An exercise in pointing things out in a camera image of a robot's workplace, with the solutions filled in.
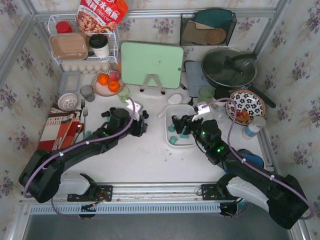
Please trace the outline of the black coffee capsule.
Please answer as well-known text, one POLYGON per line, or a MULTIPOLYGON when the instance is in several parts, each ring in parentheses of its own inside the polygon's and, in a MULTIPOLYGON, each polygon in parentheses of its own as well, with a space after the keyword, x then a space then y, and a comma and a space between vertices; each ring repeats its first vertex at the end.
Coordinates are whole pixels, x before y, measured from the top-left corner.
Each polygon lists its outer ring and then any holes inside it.
POLYGON ((143 110, 143 111, 142 111, 142 116, 143 116, 145 119, 148 119, 148 118, 149 118, 149 114, 147 113, 146 110, 143 110))
POLYGON ((101 116, 102 116, 103 118, 110 117, 110 116, 111 116, 111 113, 110 113, 109 111, 105 111, 105 112, 101 113, 101 116))
POLYGON ((110 112, 113 114, 114 111, 116 110, 116 108, 115 108, 115 107, 111 107, 109 110, 110 110, 110 112))

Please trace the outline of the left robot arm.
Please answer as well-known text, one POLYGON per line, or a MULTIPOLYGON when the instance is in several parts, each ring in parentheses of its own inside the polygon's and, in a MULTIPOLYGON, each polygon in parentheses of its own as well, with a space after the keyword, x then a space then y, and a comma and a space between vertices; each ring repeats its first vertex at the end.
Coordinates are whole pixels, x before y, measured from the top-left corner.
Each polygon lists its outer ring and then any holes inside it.
POLYGON ((45 203, 58 192, 62 174, 74 165, 103 154, 116 147, 128 135, 141 137, 147 131, 146 110, 131 116, 129 110, 116 108, 105 122, 88 138, 69 147, 47 151, 37 149, 22 171, 18 181, 23 186, 23 196, 45 203))

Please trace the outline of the white storage basket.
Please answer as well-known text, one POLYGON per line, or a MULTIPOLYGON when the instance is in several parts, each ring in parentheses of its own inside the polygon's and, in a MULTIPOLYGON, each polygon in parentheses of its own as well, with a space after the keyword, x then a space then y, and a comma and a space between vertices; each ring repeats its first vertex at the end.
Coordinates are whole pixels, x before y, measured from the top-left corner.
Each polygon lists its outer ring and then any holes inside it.
POLYGON ((169 132, 168 127, 173 126, 172 116, 177 116, 180 119, 184 115, 193 115, 195 113, 192 106, 187 104, 173 104, 166 107, 164 111, 164 122, 165 122, 165 140, 169 147, 173 149, 187 149, 196 145, 194 137, 189 134, 189 138, 180 138, 180 134, 176 132, 169 132), (171 136, 177 137, 175 145, 169 143, 171 136))

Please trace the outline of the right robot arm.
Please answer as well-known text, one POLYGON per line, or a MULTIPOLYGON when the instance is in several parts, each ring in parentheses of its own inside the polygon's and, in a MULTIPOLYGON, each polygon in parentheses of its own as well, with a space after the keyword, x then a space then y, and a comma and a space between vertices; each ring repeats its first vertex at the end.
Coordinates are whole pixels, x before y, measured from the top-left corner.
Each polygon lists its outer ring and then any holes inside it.
POLYGON ((243 198, 266 210, 282 228, 291 229, 311 209, 306 196, 292 175, 273 174, 222 140, 216 120, 193 120, 191 115, 171 117, 177 133, 191 134, 208 160, 227 174, 219 179, 220 194, 243 198))

